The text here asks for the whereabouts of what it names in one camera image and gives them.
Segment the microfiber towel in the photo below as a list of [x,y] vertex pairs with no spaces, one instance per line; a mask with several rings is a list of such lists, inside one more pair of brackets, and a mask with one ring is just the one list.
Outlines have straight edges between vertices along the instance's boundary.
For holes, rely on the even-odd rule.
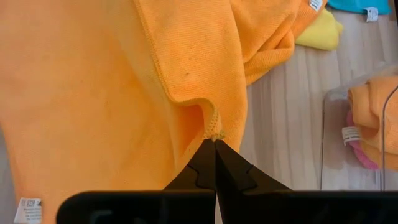
[[[347,126],[348,127],[352,127],[354,126],[354,119],[353,119],[353,113],[350,111],[348,111],[347,113]],[[378,170],[379,166],[373,162],[372,160],[370,160],[367,155],[365,155],[365,153],[362,150],[362,146],[361,146],[361,142],[359,140],[355,140],[355,141],[349,141],[347,142],[354,151],[355,156],[358,158],[358,160],[360,161],[360,163],[362,163],[362,165],[370,170]]]
[[301,0],[4,5],[0,124],[16,199],[41,198],[43,224],[82,191],[163,189],[206,138],[238,150],[246,85],[318,14]]
[[335,20],[333,14],[323,9],[317,19],[296,39],[295,43],[321,50],[333,50],[338,46],[343,25]]
[[335,9],[366,14],[367,7],[375,7],[379,14],[389,14],[391,12],[388,0],[329,0],[328,5]]
[[[398,77],[376,77],[349,90],[355,126],[361,135],[365,155],[381,166],[381,122],[384,102],[398,85]],[[398,94],[393,94],[385,110],[385,168],[398,170]]]

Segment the teal towel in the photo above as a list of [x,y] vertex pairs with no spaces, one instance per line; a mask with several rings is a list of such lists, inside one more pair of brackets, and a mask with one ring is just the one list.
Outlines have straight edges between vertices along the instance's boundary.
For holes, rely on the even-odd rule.
[[375,7],[379,14],[389,14],[391,12],[388,0],[329,0],[328,5],[332,8],[366,14],[365,8]]

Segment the white tag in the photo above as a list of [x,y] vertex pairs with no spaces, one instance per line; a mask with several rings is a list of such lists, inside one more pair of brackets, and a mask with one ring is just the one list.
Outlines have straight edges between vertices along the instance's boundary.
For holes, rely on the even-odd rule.
[[322,4],[323,4],[323,0],[310,0],[311,8],[313,8],[313,10],[315,10],[316,12],[318,12],[319,9],[321,9]]
[[368,12],[368,17],[366,18],[366,22],[374,22],[379,19],[379,10],[375,7],[365,8]]
[[42,200],[38,198],[21,198],[14,224],[42,223]]
[[350,141],[361,140],[361,135],[359,134],[358,128],[356,127],[345,127],[341,129],[343,135],[344,145]]

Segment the yellow towel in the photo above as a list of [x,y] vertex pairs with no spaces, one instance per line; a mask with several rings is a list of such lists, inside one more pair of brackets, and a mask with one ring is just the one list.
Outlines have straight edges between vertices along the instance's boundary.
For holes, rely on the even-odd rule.
[[[349,90],[355,126],[359,129],[361,147],[370,160],[381,165],[382,109],[389,94],[398,85],[398,77],[376,77],[365,85]],[[398,92],[393,94],[385,110],[385,167],[398,170]]]
[[317,16],[304,0],[3,4],[0,122],[43,224],[78,192],[164,188],[205,138],[238,150],[246,84]]
[[336,49],[343,25],[335,20],[333,14],[323,9],[317,19],[299,35],[295,43],[322,50]]

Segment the pink towel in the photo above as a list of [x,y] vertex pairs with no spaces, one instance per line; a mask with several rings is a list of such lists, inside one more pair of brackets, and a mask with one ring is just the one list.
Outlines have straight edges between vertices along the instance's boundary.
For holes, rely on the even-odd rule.
[[[349,110],[347,113],[347,126],[355,126],[351,110]],[[371,170],[379,169],[379,166],[365,155],[359,141],[350,141],[348,144],[354,149],[355,156],[365,168]]]

